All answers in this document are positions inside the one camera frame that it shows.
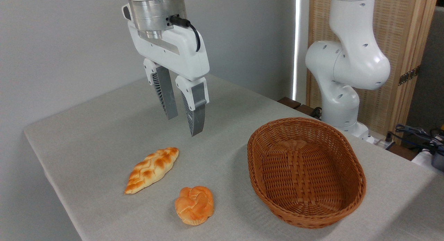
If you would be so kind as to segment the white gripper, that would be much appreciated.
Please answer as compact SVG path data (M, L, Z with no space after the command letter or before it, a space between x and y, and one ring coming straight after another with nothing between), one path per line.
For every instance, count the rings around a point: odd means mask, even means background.
M190 27L173 25L172 29L162 32L161 39L151 39L147 32L135 28L130 20L129 5L122 7L122 14L127 20L135 48L145 57L146 76L149 84L154 86L167 118L170 120L178 116L171 70L180 75L176 77L176 85L182 93L191 135L199 134L204 127L205 107L209 103L207 82L202 78L210 70L203 37L199 36L199 51L196 51L198 31Z

